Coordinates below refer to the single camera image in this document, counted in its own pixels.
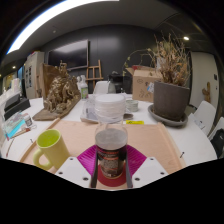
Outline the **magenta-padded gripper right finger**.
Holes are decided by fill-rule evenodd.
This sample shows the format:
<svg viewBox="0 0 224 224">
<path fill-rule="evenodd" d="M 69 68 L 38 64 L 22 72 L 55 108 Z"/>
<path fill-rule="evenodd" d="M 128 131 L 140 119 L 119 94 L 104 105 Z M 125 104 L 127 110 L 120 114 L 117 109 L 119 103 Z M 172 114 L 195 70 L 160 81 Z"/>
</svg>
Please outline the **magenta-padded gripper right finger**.
<svg viewBox="0 0 224 224">
<path fill-rule="evenodd" d="M 140 188 L 167 176 L 155 157 L 146 157 L 128 145 L 126 151 L 126 182 L 128 188 Z"/>
</svg>

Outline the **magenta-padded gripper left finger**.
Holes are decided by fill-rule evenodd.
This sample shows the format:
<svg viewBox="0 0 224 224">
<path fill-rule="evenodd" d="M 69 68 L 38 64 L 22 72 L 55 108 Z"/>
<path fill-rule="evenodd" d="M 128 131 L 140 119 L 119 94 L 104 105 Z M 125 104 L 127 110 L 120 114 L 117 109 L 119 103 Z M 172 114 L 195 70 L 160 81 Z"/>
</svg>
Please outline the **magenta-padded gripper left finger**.
<svg viewBox="0 0 224 224">
<path fill-rule="evenodd" d="M 89 147 L 78 157 L 69 157 L 55 175 L 84 188 L 95 188 L 98 176 L 96 146 Z"/>
</svg>

